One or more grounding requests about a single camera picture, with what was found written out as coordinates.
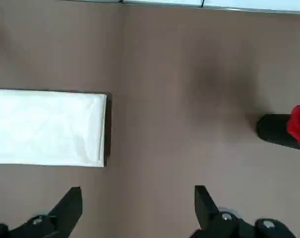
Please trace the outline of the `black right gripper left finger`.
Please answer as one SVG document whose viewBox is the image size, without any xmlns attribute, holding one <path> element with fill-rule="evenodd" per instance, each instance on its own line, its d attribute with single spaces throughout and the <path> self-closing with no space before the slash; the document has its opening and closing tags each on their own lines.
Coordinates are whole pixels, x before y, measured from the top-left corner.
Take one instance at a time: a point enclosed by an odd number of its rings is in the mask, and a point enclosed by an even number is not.
<svg viewBox="0 0 300 238">
<path fill-rule="evenodd" d="M 0 223 L 0 238 L 67 238 L 82 216 L 82 190 L 72 187 L 48 214 L 30 218 L 10 230 Z"/>
</svg>

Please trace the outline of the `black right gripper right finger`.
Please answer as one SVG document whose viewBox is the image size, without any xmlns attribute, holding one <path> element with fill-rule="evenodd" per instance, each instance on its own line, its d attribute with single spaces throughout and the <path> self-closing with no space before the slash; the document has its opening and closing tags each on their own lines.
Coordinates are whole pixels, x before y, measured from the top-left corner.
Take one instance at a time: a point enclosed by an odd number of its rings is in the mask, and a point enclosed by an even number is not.
<svg viewBox="0 0 300 238">
<path fill-rule="evenodd" d="M 251 225 L 231 212 L 220 211 L 203 185 L 196 185 L 194 188 L 194 207 L 200 228 L 194 231 L 192 238 L 296 237 L 285 224 L 278 220 L 257 219 Z"/>
</svg>

